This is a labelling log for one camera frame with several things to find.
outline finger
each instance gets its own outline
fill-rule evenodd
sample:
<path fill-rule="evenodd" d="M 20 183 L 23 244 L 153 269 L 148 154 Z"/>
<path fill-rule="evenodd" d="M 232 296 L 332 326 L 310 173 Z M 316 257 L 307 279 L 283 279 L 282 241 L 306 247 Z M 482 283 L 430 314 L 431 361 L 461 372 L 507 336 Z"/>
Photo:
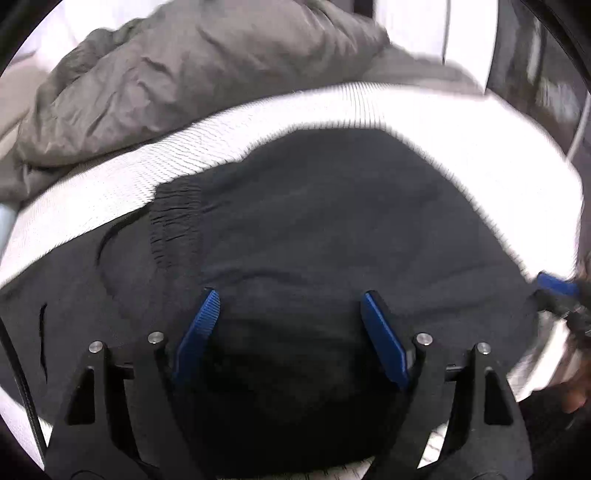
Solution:
<path fill-rule="evenodd" d="M 562 409 L 565 413 L 572 413 L 587 403 L 587 391 L 585 388 L 570 388 L 563 398 Z"/>

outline black cable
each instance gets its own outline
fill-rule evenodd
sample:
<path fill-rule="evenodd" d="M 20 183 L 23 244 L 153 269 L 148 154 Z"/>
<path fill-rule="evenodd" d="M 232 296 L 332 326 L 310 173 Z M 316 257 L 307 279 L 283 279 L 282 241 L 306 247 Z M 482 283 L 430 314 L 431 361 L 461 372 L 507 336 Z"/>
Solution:
<path fill-rule="evenodd" d="M 29 425 L 31 426 L 31 431 L 33 432 L 33 438 L 37 444 L 39 455 L 41 456 L 41 460 L 45 462 L 45 452 L 47 450 L 47 445 L 45 444 L 45 437 L 43 436 L 43 431 L 41 430 L 41 423 L 39 423 L 39 417 L 37 416 L 35 404 L 33 403 L 31 390 L 29 390 L 27 377 L 25 377 L 25 373 L 22 371 L 22 366 L 18 359 L 17 351 L 14 349 L 12 340 L 10 340 L 10 335 L 6 330 L 6 326 L 2 321 L 2 317 L 0 317 L 0 343 L 2 343 L 2 347 L 4 348 L 6 356 L 8 357 L 8 361 L 10 362 L 12 374 L 14 375 L 14 380 L 17 383 L 18 391 L 21 394 L 22 404 L 25 407 L 25 411 L 27 412 Z"/>

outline black fabric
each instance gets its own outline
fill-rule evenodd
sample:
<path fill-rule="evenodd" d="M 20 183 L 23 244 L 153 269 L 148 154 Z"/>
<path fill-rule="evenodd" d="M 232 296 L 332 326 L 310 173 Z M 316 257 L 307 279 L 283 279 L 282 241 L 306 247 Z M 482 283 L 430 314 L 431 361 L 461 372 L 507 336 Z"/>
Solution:
<path fill-rule="evenodd" d="M 196 402 L 185 398 L 180 415 L 224 477 L 376 453 L 397 392 L 359 318 L 365 290 L 458 349 L 456 363 L 485 340 L 509 368 L 535 329 L 531 287 L 424 159 L 381 131 L 299 131 L 160 186 L 152 205 L 56 248 L 0 291 L 43 415 L 55 415 L 91 341 L 165 329 L 174 343 L 202 287 L 219 290 L 222 312 Z M 0 374 L 10 389 L 4 361 Z"/>

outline white knit fabric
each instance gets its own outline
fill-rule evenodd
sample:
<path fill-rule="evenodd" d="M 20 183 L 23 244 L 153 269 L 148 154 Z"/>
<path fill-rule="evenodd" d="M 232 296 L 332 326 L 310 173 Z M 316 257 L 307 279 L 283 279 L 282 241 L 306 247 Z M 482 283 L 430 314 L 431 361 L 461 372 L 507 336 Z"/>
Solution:
<path fill-rule="evenodd" d="M 56 246 L 146 204 L 162 182 L 239 161 L 298 128 L 343 127 L 380 128 L 417 150 L 472 202 L 527 278 L 539 270 L 572 275 L 582 187 L 545 131 L 493 94 L 352 83 L 252 102 L 108 161 L 77 167 L 20 212 L 0 264 L 0 286 Z M 551 230 L 545 229 L 548 219 Z M 521 365 L 513 372 L 517 394 L 526 370 Z M 3 416 L 15 411 L 6 402 L 0 408 Z M 22 441 L 36 457 L 30 433 Z M 437 448 L 436 455 L 428 450 L 426 457 L 439 455 Z M 328 476 L 353 480 L 368 466 L 339 467 Z"/>

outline human hand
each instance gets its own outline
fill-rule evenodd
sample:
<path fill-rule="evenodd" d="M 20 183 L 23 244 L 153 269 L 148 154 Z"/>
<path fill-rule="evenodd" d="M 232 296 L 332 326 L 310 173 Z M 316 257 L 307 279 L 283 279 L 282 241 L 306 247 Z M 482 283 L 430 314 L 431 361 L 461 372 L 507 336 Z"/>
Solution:
<path fill-rule="evenodd" d="M 587 403 L 587 399 L 591 397 L 590 354 L 584 355 L 579 370 L 564 386 L 566 392 L 563 397 L 562 408 L 566 413 L 572 413 Z"/>

